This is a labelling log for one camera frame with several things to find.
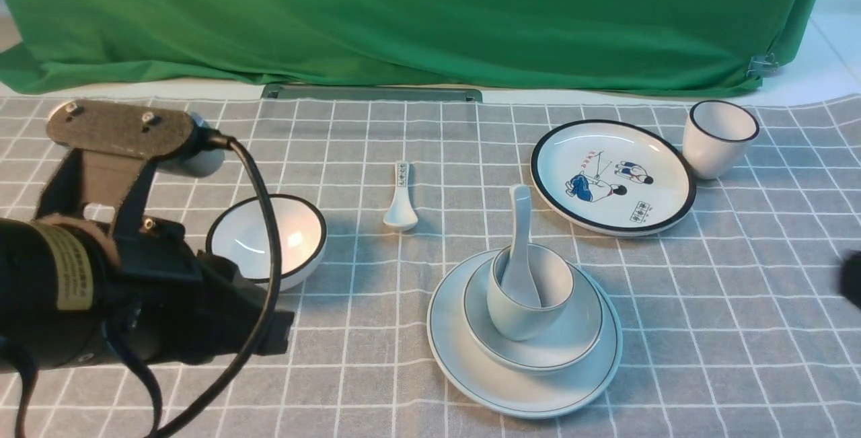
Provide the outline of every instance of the table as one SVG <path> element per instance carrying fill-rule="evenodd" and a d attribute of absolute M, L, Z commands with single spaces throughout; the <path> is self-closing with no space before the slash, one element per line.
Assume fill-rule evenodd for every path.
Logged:
<path fill-rule="evenodd" d="M 28 219 L 63 150 L 44 134 L 59 100 L 0 101 L 0 215 Z M 379 102 L 176 101 L 248 141 L 270 190 L 323 211 L 319 270 L 283 298 L 298 309 L 289 352 L 254 358 L 180 436 L 857 435 L 861 310 L 837 296 L 839 255 L 861 249 L 861 97 L 755 108 L 747 159 L 698 189 L 691 214 L 654 237 L 617 240 L 534 196 L 535 242 L 593 275 L 624 328 L 608 391 L 558 420 L 525 422 L 472 404 L 431 357 L 431 291 L 455 264 L 508 242 L 508 186 L 529 184 L 533 144 L 587 118 L 632 122 L 680 144 L 685 108 Z M 413 163 L 419 224 L 382 224 L 397 159 Z M 150 214 L 182 221 L 201 248 L 209 225 L 252 196 L 233 156 L 206 180 L 160 174 Z M 107 217 L 104 209 L 94 217 Z M 159 365 L 175 416 L 221 372 Z M 0 429 L 16 377 L 0 376 Z M 30 435 L 124 437 L 147 428 L 142 386 L 123 367 L 45 371 Z"/>

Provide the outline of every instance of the white spoon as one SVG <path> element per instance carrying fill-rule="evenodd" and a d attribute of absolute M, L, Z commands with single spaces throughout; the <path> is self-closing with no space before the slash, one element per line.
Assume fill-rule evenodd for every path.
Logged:
<path fill-rule="evenodd" d="M 540 308 L 541 297 L 535 288 L 535 279 L 529 269 L 529 216 L 532 212 L 532 197 L 529 187 L 523 184 L 512 186 L 511 210 L 514 211 L 514 241 L 508 264 L 502 270 L 502 291 L 512 300 L 527 307 Z"/>
<path fill-rule="evenodd" d="M 385 226 L 397 231 L 412 229 L 418 223 L 418 215 L 410 202 L 410 163 L 400 160 L 394 165 L 394 198 L 382 221 Z"/>

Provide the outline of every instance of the white floor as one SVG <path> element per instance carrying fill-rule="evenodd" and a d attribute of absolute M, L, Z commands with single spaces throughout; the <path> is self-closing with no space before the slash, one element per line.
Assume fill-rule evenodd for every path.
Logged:
<path fill-rule="evenodd" d="M 19 42 L 9 12 L 0 0 L 0 50 Z M 261 86 L 231 81 L 175 79 L 151 83 L 99 83 L 66 89 L 58 97 L 111 98 L 214 98 L 253 100 Z M 0 96 L 15 92 L 0 83 Z M 574 89 L 486 89 L 490 104 L 651 104 L 685 103 L 622 95 L 582 92 Z M 861 94 L 861 0 L 817 0 L 802 46 L 792 63 L 767 77 L 754 94 L 735 98 L 736 103 L 756 105 L 808 104 L 848 94 Z"/>

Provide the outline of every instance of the metal clip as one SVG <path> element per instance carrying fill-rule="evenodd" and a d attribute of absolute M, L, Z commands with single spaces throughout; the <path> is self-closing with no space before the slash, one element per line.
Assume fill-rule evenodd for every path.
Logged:
<path fill-rule="evenodd" d="M 778 69 L 780 69 L 780 63 L 775 61 L 774 54 L 769 52 L 769 54 L 751 58 L 750 65 L 747 66 L 747 76 L 751 76 L 751 74 L 765 76 L 777 73 Z"/>

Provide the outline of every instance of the small bowl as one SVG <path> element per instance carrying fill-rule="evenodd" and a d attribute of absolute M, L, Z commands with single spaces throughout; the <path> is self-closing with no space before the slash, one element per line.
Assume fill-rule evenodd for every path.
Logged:
<path fill-rule="evenodd" d="M 516 302 L 502 290 L 501 279 L 511 247 L 499 250 L 487 275 L 487 309 L 499 333 L 511 340 L 527 340 L 547 330 L 562 315 L 574 292 L 571 267 L 549 248 L 529 243 L 529 272 L 541 307 Z"/>
<path fill-rule="evenodd" d="M 582 361 L 599 340 L 603 306 L 587 276 L 574 269 L 576 291 L 562 315 L 538 336 L 510 340 L 493 324 L 487 309 L 487 281 L 491 260 L 480 266 L 463 292 L 467 329 L 482 352 L 498 364 L 528 374 L 553 373 Z"/>
<path fill-rule="evenodd" d="M 280 236 L 280 290 L 296 287 L 323 260 L 326 220 L 310 202 L 287 194 L 270 194 Z M 233 261 L 242 276 L 267 287 L 270 255 L 262 211 L 249 198 L 219 215 L 207 234 L 207 253 Z"/>

